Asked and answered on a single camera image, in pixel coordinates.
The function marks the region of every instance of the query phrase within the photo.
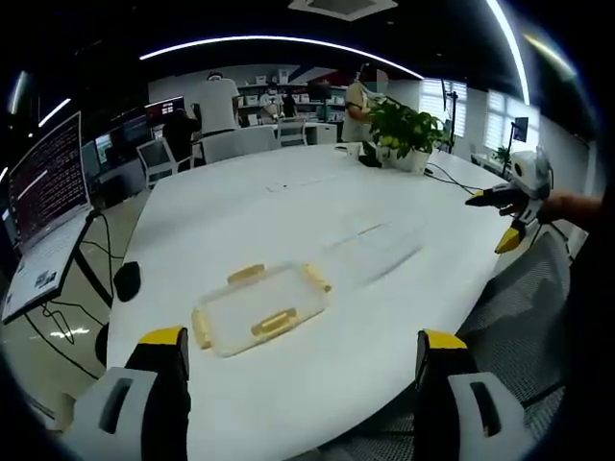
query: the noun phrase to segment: floor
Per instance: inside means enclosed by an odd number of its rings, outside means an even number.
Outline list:
[[[111,251],[114,255],[123,256],[125,254],[138,216],[148,197],[149,191],[144,191],[105,212],[111,227]],[[107,247],[105,227],[102,220],[99,219],[92,224],[85,240],[94,241],[105,248]],[[501,272],[518,257],[529,246],[529,242],[530,238],[527,238],[517,251],[501,256],[495,273]],[[83,244],[82,250],[99,280],[109,287],[107,255],[92,245]],[[112,260],[114,273],[121,266],[121,263],[121,259]],[[51,318],[42,315],[41,308],[31,312],[30,318],[41,333],[63,353],[78,362],[90,373],[100,376],[105,369],[94,354],[94,344],[96,334],[101,327],[100,324],[109,321],[110,311],[96,295],[75,264],[69,270],[62,296],[57,301],[80,303],[96,319],[96,321],[92,320],[79,307],[48,305],[50,310],[58,310],[64,315],[68,328],[74,337],[74,344],[70,344],[64,338],[64,333],[60,331]],[[62,319],[57,318],[57,320],[62,325]],[[43,412],[54,414],[61,412],[67,396],[77,399],[94,382],[92,377],[55,353],[23,317],[8,326],[1,327],[0,339],[4,347],[4,354],[10,361],[14,375],[21,387],[31,399],[35,400],[35,403],[39,405],[38,408],[42,409]]]

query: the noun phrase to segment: ceiling light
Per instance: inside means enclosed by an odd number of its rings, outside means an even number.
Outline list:
[[[542,41],[537,40],[533,36],[529,36],[524,34],[526,40],[532,44],[542,55],[557,64],[563,72],[567,74],[568,77],[575,77],[577,75],[577,71],[561,56],[559,56],[552,48],[545,45]]]
[[[12,90],[11,106],[9,107],[9,112],[13,115],[17,113],[17,106],[19,104],[19,100],[21,99],[21,94],[23,93],[23,86],[26,83],[26,77],[27,74],[22,71],[19,74],[17,82],[15,82],[15,86]]]
[[[508,24],[508,20],[502,11],[502,7],[498,3],[498,0],[486,0],[487,5],[491,9],[491,12],[496,16],[496,20],[500,27],[502,28],[502,32],[504,32],[504,36],[506,37],[506,41],[508,42],[508,47],[510,48],[510,52],[512,53],[512,58],[515,60],[515,65],[517,66],[517,72],[519,73],[519,80],[521,81],[521,91],[523,92],[523,101],[526,103],[526,106],[529,106],[529,87],[528,87],[528,78],[526,77],[526,68],[523,66],[523,60],[521,59],[521,52],[519,51],[519,45],[517,44],[517,40],[515,40],[515,35],[512,33],[512,29],[510,28],[510,24]]]
[[[175,46],[170,46],[168,48],[163,48],[153,53],[148,53],[147,55],[143,55],[139,59],[142,61],[145,61],[145,60],[149,60],[150,58],[153,58],[154,56],[162,55],[164,53],[169,53],[171,51],[182,50],[184,48],[189,48],[191,46],[207,45],[211,43],[221,43],[225,41],[240,41],[240,40],[294,41],[297,43],[307,43],[310,45],[328,46],[329,48],[335,48],[337,50],[348,51],[350,53],[355,53],[356,55],[361,55],[371,60],[383,62],[387,65],[390,65],[391,67],[395,67],[396,69],[402,70],[406,72],[407,74],[410,74],[416,77],[417,79],[423,80],[422,75],[419,75],[416,72],[413,72],[410,69],[403,67],[402,65],[396,64],[395,62],[386,60],[385,58],[381,58],[380,56],[372,55],[371,53],[357,50],[356,48],[351,48],[350,46],[338,45],[336,43],[329,43],[327,41],[321,41],[321,40],[312,40],[311,38],[299,38],[295,36],[222,36],[219,38],[206,38],[204,40],[190,41],[189,43],[183,43],[181,45],[175,45]]]
[[[42,127],[45,123],[47,123],[49,121],[49,119],[51,117],[53,117],[56,113],[58,113],[60,111],[61,108],[63,108],[64,106],[66,106],[68,103],[70,103],[70,98],[66,98],[64,99],[61,103],[59,103],[55,109],[53,109],[51,112],[49,112],[45,118],[43,118],[41,121],[38,122],[38,127]]]

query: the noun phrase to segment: oval table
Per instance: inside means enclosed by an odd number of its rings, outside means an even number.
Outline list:
[[[502,181],[448,154],[430,161],[466,185]],[[126,252],[142,284],[130,302],[114,301],[108,366],[124,366],[148,331],[184,325],[190,459],[270,461],[314,449],[403,391],[414,379],[417,331],[455,332],[492,277],[510,219],[468,207],[467,198],[455,184],[366,168],[332,145],[233,158],[164,179]],[[228,274],[309,260],[395,219],[418,223],[421,251],[384,277],[343,294],[333,285],[323,313],[236,356],[196,346],[190,313]]]

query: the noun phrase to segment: white chair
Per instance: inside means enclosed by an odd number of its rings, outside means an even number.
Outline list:
[[[278,122],[278,141],[280,147],[307,146],[306,119],[283,118]]]
[[[176,161],[164,138],[141,144],[136,148],[136,152],[145,167],[145,186],[149,189],[162,178],[177,175],[182,163],[189,162],[190,168],[194,166],[193,156]]]
[[[241,128],[232,132],[204,137],[203,150],[207,164],[267,152],[280,146],[275,134],[275,125]]]

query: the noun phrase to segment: white flower pot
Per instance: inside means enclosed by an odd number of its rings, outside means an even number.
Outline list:
[[[390,151],[388,162],[398,170],[407,171],[415,175],[425,173],[425,165],[430,160],[430,155],[422,151],[410,151],[404,158],[397,158],[397,150]]]

